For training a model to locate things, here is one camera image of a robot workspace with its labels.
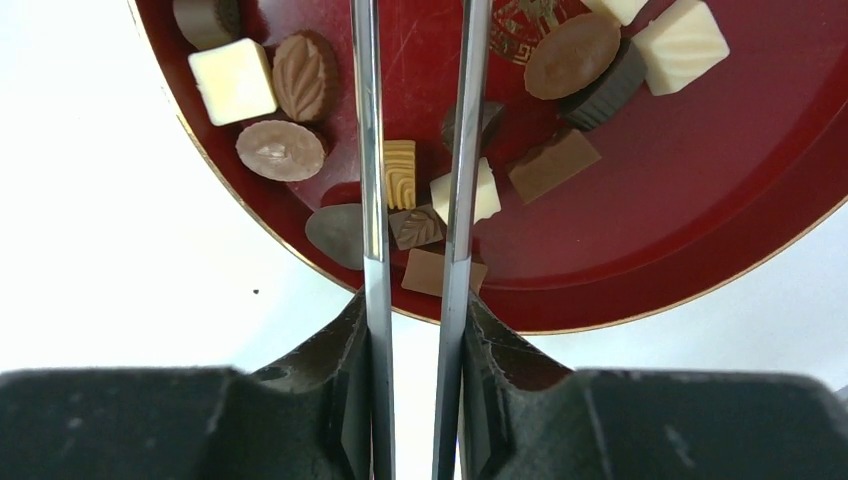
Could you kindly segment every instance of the chopsticks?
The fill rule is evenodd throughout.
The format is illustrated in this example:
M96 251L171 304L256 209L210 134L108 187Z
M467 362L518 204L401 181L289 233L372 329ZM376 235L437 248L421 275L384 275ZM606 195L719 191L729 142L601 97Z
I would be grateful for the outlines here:
M388 213L383 182L383 113L376 0L351 0L359 122L365 312L371 352L371 441L378 480L395 478L394 387Z
M481 114L489 58L492 0L465 0L457 93L445 283L439 336L433 480L451 479L462 383L462 338L471 275L471 225L480 153Z

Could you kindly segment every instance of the white chocolate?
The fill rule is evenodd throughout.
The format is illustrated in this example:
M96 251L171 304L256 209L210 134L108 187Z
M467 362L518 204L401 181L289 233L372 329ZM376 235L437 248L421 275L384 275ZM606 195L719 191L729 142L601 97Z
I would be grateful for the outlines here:
M679 92L730 55L710 7L700 0L677 0L633 43L645 58L654 95Z
M583 5L601 15L615 19L622 25L630 25L636 14L648 3L648 0L580 0Z
M272 113L277 99L262 46L249 38L188 56L212 125Z
M430 194L433 197L433 210L445 223L448 223L448 211L450 210L450 174L430 182ZM495 186L495 176L489 167L486 157L480 159L477 164L477 193L474 200L474 223L479 220L490 218L501 211L501 199L498 197L498 189Z

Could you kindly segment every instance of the white table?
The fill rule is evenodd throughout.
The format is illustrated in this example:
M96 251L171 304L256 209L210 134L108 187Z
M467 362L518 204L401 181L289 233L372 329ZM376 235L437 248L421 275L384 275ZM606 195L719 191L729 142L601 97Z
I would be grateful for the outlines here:
M209 171L123 2L4 0L0 54L0 371L251 370L348 301ZM571 367L789 371L839 388L848 384L846 239L843 208L694 302L531 342ZM402 474L430 465L438 329L399 315L394 328L399 478L413 478Z

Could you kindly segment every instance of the leaf-patterned chocolate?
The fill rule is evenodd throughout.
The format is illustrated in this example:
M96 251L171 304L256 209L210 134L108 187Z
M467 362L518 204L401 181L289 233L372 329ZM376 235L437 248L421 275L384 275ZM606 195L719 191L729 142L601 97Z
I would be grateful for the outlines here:
M386 165L386 197L389 208L415 208L415 142L383 142L383 159Z
M295 122L325 118L338 99L338 67L329 42L312 31L295 33L280 43L272 70L274 93Z
M409 250L444 239L439 216L432 205L389 215L399 250Z

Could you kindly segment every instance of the red tray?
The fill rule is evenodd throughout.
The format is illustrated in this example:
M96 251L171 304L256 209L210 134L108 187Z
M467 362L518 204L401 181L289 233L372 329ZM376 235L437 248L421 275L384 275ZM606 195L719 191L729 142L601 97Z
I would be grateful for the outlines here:
M625 34L671 0L651 0ZM486 98L507 105L484 154L503 210L474 227L489 266L482 298L523 332L589 329L678 305L752 269L826 217L848 195L848 8L833 0L712 0L730 57L680 93L646 87L588 134L603 159L523 206L504 165L563 124L531 98L523 66L544 32L580 14L579 0L495 0ZM209 123L171 0L138 0L137 14L198 148L245 208L316 270L358 288L306 240L315 209L359 201L348 0L247 0L245 33L268 47L309 28L332 43L342 99L321 126L333 150L300 183L261 178L234 148L244 124ZM449 170L440 124L455 102L460 0L383 1L380 34L386 139L418 142L419 191ZM272 115L271 118L282 118ZM406 257L392 257L393 304L423 319L439 299L400 287Z

